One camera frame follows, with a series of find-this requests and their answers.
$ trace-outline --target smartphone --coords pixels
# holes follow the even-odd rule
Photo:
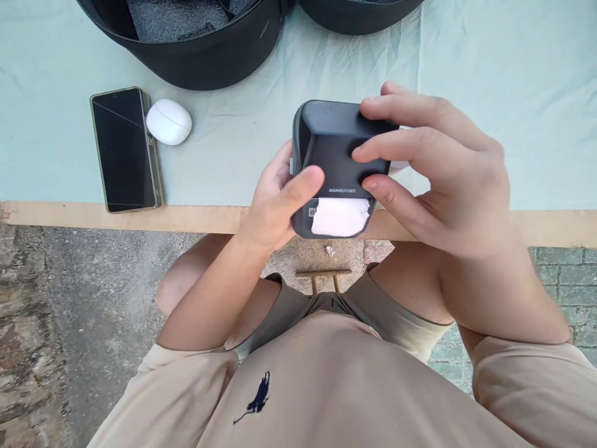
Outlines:
[[[149,96],[130,87],[98,93],[90,102],[108,213],[160,207],[157,149],[145,123]]]

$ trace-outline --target finger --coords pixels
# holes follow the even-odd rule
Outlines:
[[[353,151],[360,163],[375,159],[408,161],[413,170],[431,181],[457,178],[470,168],[475,153],[433,128],[399,129],[377,135]]]
[[[307,203],[323,185],[323,170],[315,165],[301,171],[282,189],[277,197],[277,208],[281,213],[291,216]]]
[[[381,87],[382,95],[406,95],[412,93],[405,86],[396,84],[394,81],[386,81]]]
[[[292,140],[288,140],[282,145],[275,156],[269,161],[264,171],[278,172],[280,167],[290,167],[290,158],[292,157]]]
[[[429,126],[475,151],[499,148],[498,142],[443,98],[416,94],[366,98],[361,103],[361,113],[368,119],[389,119],[411,128]]]
[[[384,174],[363,181],[363,188],[419,241],[428,242],[439,234],[442,224],[401,184]]]

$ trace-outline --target shirt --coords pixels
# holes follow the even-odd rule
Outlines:
[[[579,349],[487,337],[472,360],[478,403],[346,315],[312,314],[240,365],[154,345],[89,446],[597,446]]]

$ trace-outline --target black label printer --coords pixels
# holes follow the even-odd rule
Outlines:
[[[355,148],[373,136],[398,128],[388,121],[366,119],[358,104],[313,100],[298,109],[292,128],[291,177],[309,165],[317,165],[323,169],[325,181],[316,196],[292,216],[292,226],[297,234],[303,238],[340,238],[311,232],[313,216],[322,197],[368,200],[369,218],[365,226],[347,238],[354,238],[367,228],[376,200],[361,183],[372,174],[387,174],[390,162],[376,159],[361,164],[351,155]]]

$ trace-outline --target khaki shorts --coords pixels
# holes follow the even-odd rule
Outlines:
[[[306,296],[286,285],[280,274],[269,275],[267,280],[281,283],[280,294],[261,325],[233,350],[242,361],[304,317],[324,310],[360,320],[372,327],[383,340],[397,344],[427,363],[433,347],[450,325],[429,322],[395,302],[371,279],[369,271],[375,266],[377,263],[371,263],[363,276],[342,294],[321,292]]]

